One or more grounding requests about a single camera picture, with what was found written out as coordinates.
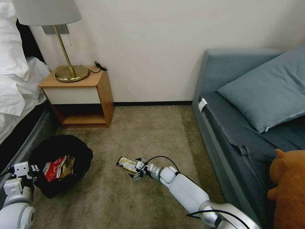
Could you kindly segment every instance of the brass lamp stand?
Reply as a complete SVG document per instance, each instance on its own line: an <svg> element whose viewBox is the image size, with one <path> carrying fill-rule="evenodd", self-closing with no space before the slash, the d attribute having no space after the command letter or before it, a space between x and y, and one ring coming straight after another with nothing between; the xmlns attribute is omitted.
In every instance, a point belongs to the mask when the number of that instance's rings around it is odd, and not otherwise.
<svg viewBox="0 0 305 229"><path fill-rule="evenodd" d="M56 71L56 73L55 73L56 79L61 82L75 82L75 81L79 81L79 80L86 78L89 75L89 69L84 66L79 66L79 65L72 66L71 65L68 54L64 47L64 43L61 39L61 36L58 32L56 25L54 25L54 29L55 29L57 38L59 40L61 49L63 50L64 56L68 63L67 67L60 68L58 71Z"/></svg>

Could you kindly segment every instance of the teddy bear ear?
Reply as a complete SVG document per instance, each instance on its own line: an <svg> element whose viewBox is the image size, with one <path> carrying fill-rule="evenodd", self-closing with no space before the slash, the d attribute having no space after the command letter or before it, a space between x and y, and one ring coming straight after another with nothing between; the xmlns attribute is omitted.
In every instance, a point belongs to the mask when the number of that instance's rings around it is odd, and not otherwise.
<svg viewBox="0 0 305 229"><path fill-rule="evenodd" d="M276 155L277 155L277 157L281 158L281 157L283 157L283 156L284 156L284 152L283 152L282 150L280 150L280 149L276 149L275 151L276 151Z"/></svg>

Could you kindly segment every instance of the black baseboard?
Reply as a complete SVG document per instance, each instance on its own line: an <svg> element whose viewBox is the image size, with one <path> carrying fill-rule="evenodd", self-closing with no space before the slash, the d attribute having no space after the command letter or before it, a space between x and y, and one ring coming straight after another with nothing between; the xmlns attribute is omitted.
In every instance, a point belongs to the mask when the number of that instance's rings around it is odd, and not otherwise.
<svg viewBox="0 0 305 229"><path fill-rule="evenodd" d="M169 105L191 105L192 101L164 101L164 102L114 102L115 107L129 106L169 106Z"/></svg>

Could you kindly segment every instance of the floor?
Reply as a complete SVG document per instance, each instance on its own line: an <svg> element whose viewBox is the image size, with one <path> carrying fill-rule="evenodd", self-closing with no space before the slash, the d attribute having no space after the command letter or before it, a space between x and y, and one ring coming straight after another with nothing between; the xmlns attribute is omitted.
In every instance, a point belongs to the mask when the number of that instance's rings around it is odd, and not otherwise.
<svg viewBox="0 0 305 229"><path fill-rule="evenodd" d="M212 201L224 202L190 106L116 107L109 129L60 128L58 134L79 137L93 150L93 160L85 176L55 198L35 189L33 229L209 228L186 217L161 183L149 177L133 181L116 166L121 156L170 157ZM164 158L153 163L171 165Z"/></svg>

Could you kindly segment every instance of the orange stuffed toy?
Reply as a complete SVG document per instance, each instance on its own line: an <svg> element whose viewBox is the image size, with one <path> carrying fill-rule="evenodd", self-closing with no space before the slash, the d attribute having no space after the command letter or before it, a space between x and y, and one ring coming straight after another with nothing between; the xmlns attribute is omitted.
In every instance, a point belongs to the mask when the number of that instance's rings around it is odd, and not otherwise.
<svg viewBox="0 0 305 229"><path fill-rule="evenodd" d="M274 229L305 228L305 150L275 151L269 172L277 187L268 192L276 201Z"/></svg>

